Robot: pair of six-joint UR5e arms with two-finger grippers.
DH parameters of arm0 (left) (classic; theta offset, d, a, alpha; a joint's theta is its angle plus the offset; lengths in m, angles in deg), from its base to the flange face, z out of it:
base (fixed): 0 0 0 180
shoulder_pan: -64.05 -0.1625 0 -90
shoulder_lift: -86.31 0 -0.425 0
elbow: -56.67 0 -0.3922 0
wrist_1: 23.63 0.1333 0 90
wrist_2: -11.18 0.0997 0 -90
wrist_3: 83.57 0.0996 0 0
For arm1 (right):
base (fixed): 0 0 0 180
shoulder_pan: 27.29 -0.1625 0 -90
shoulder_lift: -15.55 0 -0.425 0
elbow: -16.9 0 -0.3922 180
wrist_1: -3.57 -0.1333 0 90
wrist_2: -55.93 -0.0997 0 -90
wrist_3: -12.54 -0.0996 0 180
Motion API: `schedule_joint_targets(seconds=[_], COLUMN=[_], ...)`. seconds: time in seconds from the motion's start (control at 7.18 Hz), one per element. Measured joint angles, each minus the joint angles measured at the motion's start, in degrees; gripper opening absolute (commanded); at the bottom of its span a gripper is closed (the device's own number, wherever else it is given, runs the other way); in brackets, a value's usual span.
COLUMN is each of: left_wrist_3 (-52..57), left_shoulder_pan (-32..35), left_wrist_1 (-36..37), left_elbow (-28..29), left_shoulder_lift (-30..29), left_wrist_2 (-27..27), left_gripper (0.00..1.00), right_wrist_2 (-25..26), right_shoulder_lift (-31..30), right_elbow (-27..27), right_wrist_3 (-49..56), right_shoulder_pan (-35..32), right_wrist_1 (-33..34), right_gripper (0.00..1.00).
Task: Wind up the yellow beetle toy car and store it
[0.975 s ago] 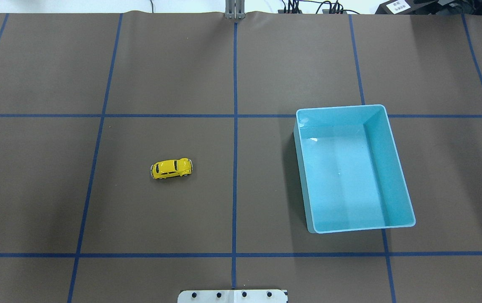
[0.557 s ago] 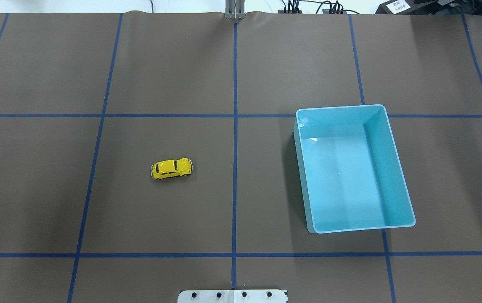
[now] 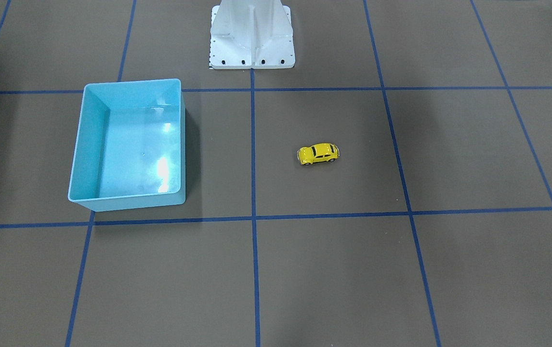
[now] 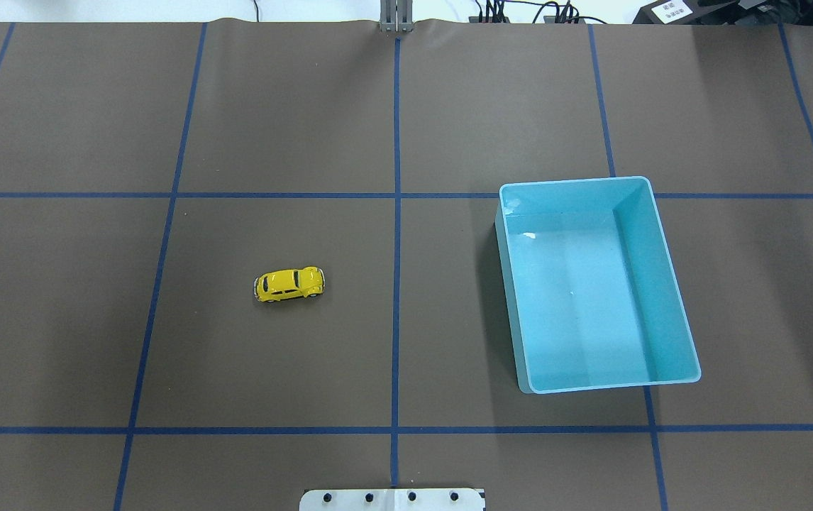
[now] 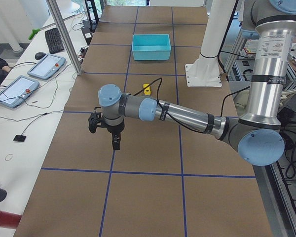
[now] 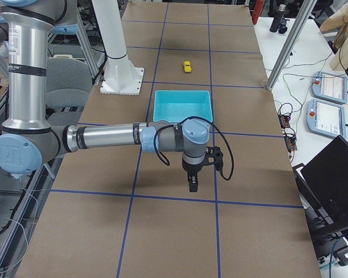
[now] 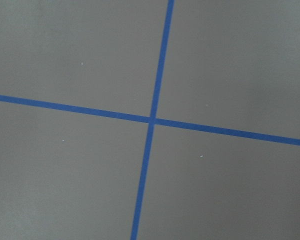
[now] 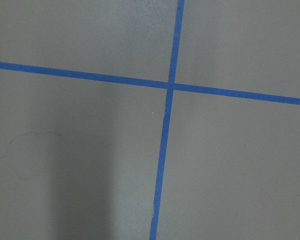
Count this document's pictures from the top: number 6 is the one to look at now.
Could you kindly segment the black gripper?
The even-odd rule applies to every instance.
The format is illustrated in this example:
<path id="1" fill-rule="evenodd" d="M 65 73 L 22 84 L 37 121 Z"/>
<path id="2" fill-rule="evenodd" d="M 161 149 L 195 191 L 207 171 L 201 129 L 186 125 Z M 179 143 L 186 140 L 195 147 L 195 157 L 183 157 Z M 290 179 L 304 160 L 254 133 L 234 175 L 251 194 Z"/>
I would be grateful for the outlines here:
<path id="1" fill-rule="evenodd" d="M 198 178 L 197 173 L 201 171 L 203 166 L 208 166 L 209 160 L 205 158 L 201 163 L 190 164 L 182 159 L 182 168 L 187 172 L 188 176 L 188 189 L 189 192 L 198 191 Z"/>

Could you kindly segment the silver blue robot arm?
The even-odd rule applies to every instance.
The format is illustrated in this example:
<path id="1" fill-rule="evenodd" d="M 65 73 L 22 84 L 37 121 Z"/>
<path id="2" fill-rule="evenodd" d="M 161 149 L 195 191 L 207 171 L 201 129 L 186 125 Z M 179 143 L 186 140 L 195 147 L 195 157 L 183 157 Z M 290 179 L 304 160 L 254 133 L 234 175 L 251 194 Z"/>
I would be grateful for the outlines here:
<path id="1" fill-rule="evenodd" d="M 51 126 L 45 118 L 48 34 L 57 27 L 78 29 L 75 1 L 2 1 L 9 26 L 9 117 L 0 135 L 0 167 L 15 174 L 80 149 L 140 145 L 166 162 L 165 152 L 181 152 L 190 192 L 198 172 L 209 165 L 209 122 L 190 116 L 179 123 L 136 122 L 112 126 Z"/>

